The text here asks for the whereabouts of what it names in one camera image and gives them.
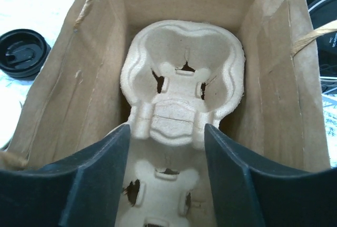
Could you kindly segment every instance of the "cardboard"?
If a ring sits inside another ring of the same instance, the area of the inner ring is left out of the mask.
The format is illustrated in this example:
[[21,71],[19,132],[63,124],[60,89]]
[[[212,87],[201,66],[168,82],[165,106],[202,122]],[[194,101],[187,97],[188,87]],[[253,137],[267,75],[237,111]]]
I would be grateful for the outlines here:
[[282,164],[330,167],[316,44],[290,56],[312,30],[305,0],[95,0],[74,33],[75,0],[28,93],[9,151],[39,167],[103,138],[126,121],[120,72],[133,36],[165,19],[228,29],[245,56],[245,94],[220,124],[234,140]]
[[139,191],[135,201],[123,193],[115,226],[216,226],[205,125],[239,105],[244,61],[240,41],[215,25],[165,20],[136,34],[121,89],[131,105],[123,187]]

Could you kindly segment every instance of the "paper bag handle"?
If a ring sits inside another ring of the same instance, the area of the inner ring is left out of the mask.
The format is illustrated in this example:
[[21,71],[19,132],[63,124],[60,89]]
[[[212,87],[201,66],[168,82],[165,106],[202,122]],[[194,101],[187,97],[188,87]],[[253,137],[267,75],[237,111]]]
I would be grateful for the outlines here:
[[92,7],[94,5],[94,0],[86,0],[84,3],[84,6],[78,16],[78,18],[75,21],[74,24],[74,31],[77,31],[80,24],[83,22],[84,18],[90,13]]
[[296,41],[291,49],[291,56],[294,57],[301,49],[305,48],[308,44],[314,41],[316,38],[337,31],[337,20],[329,22],[322,27],[319,27],[309,34],[303,36]]

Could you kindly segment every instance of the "black device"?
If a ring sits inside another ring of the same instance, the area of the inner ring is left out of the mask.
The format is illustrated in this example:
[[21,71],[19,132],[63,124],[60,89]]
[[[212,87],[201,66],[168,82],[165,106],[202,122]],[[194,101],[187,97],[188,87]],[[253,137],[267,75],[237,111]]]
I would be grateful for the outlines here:
[[15,29],[0,36],[0,70],[18,80],[33,80],[51,47],[38,32]]
[[[337,0],[306,0],[314,28],[337,19]],[[337,87],[337,32],[317,38],[322,92]]]

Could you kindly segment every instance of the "brown paper bag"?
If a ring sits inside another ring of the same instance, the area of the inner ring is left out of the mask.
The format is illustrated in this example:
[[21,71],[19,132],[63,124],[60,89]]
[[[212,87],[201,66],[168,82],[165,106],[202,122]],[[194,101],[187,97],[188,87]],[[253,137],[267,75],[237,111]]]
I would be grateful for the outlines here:
[[316,44],[305,0],[76,0],[28,93],[9,151],[30,166],[57,161],[126,121],[120,71],[132,37],[164,19],[207,22],[237,35],[246,55],[245,94],[220,129],[282,164],[330,167]]

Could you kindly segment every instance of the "twine handle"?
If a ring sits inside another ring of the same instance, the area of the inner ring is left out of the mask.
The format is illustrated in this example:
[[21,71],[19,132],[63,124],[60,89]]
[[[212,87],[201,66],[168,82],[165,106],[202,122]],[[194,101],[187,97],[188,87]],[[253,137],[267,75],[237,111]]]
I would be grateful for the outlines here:
[[75,21],[74,24],[74,31],[76,32],[80,26],[80,24],[84,21],[84,18],[90,13],[91,9],[93,8],[95,0],[86,0],[84,6]]
[[27,167],[28,160],[9,152],[0,151],[0,169],[23,170]]
[[312,41],[314,41],[316,38],[332,33],[337,31],[337,20],[334,20],[332,22],[329,22],[322,27],[319,27],[309,34],[303,36],[301,39],[296,41],[291,49],[291,56],[294,57],[301,49],[305,48],[307,45],[309,45]]

